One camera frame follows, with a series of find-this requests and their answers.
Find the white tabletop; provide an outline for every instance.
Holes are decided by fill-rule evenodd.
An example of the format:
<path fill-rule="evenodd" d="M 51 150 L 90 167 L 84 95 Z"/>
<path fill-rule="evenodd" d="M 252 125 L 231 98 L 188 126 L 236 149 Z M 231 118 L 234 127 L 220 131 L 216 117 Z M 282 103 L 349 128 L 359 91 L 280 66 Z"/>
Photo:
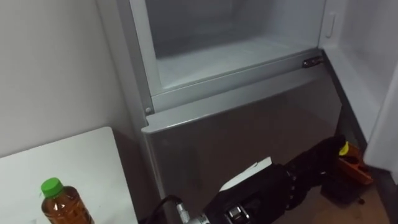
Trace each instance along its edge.
<path fill-rule="evenodd" d="M 100 128 L 0 159 L 0 223 L 50 222 L 40 185 L 74 186 L 96 224 L 137 224 L 111 128 Z"/>

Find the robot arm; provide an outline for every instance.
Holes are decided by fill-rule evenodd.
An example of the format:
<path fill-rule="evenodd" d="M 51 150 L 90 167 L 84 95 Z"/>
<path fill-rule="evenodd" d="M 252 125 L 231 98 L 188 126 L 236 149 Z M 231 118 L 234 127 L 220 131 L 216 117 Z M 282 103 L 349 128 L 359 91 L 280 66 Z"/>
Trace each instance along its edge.
<path fill-rule="evenodd" d="M 284 166 L 264 159 L 227 182 L 199 217 L 190 220 L 182 204 L 177 209 L 188 224 L 272 223 L 322 184 L 344 145 L 345 137 L 335 136 Z"/>

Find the black cable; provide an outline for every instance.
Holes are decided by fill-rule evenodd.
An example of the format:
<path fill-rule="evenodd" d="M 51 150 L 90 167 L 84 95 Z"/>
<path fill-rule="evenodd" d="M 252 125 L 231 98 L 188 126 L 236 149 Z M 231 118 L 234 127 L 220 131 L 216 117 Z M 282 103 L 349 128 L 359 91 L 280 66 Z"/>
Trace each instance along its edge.
<path fill-rule="evenodd" d="M 148 216 L 145 224 L 151 224 L 153 219 L 155 218 L 155 214 L 157 213 L 157 211 L 163 206 L 164 203 L 168 201 L 175 202 L 176 205 L 182 203 L 182 200 L 179 197 L 174 195 L 168 195 L 166 198 L 163 198 L 160 203 L 155 207 L 154 211 Z"/>

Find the yellow object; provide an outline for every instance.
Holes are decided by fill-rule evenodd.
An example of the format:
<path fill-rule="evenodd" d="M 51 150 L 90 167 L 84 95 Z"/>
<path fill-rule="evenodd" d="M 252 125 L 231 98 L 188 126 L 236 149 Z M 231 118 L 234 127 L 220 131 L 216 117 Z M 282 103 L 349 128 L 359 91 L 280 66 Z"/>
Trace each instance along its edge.
<path fill-rule="evenodd" d="M 340 152 L 338 153 L 338 155 L 343 156 L 343 155 L 347 154 L 348 150 L 349 150 L 348 141 L 346 141 L 346 144 L 340 149 Z"/>

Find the plastic bottle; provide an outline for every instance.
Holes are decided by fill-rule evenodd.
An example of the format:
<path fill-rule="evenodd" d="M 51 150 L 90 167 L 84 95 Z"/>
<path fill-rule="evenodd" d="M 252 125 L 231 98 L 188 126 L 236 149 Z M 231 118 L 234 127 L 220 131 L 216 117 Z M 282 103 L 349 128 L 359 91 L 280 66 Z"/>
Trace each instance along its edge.
<path fill-rule="evenodd" d="M 42 184 L 45 199 L 42 211 L 52 224 L 94 224 L 79 193 L 74 187 L 63 186 L 61 181 L 50 178 Z"/>

